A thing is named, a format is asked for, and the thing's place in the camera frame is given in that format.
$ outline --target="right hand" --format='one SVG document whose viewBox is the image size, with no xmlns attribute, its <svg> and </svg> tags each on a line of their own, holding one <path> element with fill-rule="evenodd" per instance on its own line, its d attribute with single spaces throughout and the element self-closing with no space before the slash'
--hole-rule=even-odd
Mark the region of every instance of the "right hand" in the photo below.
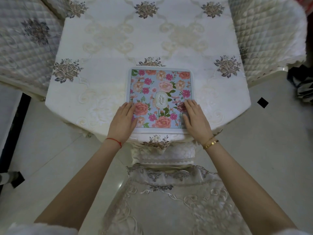
<svg viewBox="0 0 313 235">
<path fill-rule="evenodd" d="M 201 107 L 195 100 L 185 100 L 185 106 L 189 114 L 190 120 L 186 114 L 183 114 L 188 133 L 204 146 L 205 143 L 213 137 L 213 133 L 208 120 L 206 119 Z"/>
</svg>

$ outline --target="tile floor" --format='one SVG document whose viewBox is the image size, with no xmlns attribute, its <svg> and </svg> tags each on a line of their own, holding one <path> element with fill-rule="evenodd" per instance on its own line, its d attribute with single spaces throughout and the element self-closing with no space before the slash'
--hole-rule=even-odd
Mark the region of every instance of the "tile floor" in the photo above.
<svg viewBox="0 0 313 235">
<path fill-rule="evenodd" d="M 251 108 L 225 127 L 218 139 L 302 230 L 313 233 L 313 107 L 293 96 L 285 73 L 250 88 Z M 269 102 L 263 109 L 256 102 Z M 31 101 L 11 163 L 25 178 L 0 196 L 0 234 L 13 223 L 31 223 L 87 162 L 100 142 L 84 138 Z M 102 217 L 127 177 L 129 148 L 115 157 L 80 234 L 96 234 Z M 195 163 L 215 168 L 201 147 Z"/>
</svg>

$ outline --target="left hand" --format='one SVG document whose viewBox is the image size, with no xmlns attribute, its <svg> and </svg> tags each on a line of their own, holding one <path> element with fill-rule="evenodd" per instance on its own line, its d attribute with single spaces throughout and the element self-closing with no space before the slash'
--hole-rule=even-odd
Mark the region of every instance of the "left hand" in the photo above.
<svg viewBox="0 0 313 235">
<path fill-rule="evenodd" d="M 135 118 L 131 122 L 136 108 L 135 104 L 133 106 L 132 104 L 133 102 L 125 102 L 118 108 L 108 132 L 108 138 L 114 138 L 121 142 L 122 145 L 128 140 L 138 121 L 138 118 Z"/>
</svg>

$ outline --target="quilted chair cover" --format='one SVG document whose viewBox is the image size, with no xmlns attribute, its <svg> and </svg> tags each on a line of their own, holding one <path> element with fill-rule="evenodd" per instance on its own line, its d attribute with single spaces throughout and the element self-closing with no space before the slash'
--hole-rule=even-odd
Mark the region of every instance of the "quilted chair cover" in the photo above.
<svg viewBox="0 0 313 235">
<path fill-rule="evenodd" d="M 306 59 L 307 20 L 295 0 L 229 0 L 247 82 Z"/>
<path fill-rule="evenodd" d="M 68 8 L 69 0 L 42 0 L 59 19 L 65 19 Z"/>
<path fill-rule="evenodd" d="M 40 0 L 0 0 L 0 82 L 45 96 L 62 28 Z"/>
</svg>

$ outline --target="floral box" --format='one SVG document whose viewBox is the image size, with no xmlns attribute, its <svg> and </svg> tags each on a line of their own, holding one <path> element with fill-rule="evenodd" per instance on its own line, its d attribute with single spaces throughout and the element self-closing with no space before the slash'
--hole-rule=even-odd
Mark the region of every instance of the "floral box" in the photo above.
<svg viewBox="0 0 313 235">
<path fill-rule="evenodd" d="M 134 133 L 185 134 L 185 99 L 193 99 L 193 75 L 187 69 L 138 66 L 128 72 L 127 101 L 136 104 Z"/>
</svg>

